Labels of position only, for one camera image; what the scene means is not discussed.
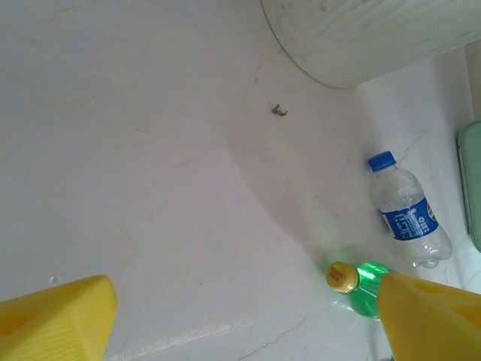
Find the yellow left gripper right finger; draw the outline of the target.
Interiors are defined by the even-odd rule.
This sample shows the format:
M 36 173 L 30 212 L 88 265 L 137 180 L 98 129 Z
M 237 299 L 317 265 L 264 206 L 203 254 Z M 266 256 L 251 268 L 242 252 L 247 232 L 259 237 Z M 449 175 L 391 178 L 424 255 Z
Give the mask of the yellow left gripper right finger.
M 383 276 L 377 308 L 395 360 L 479 360 L 480 294 Z

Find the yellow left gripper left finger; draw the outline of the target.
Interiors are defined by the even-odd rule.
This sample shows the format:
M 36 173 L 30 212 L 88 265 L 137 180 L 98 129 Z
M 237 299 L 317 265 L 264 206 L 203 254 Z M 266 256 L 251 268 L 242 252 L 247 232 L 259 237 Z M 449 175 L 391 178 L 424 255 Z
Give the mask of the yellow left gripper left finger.
M 101 360 L 116 310 L 106 275 L 3 301 L 1 359 Z

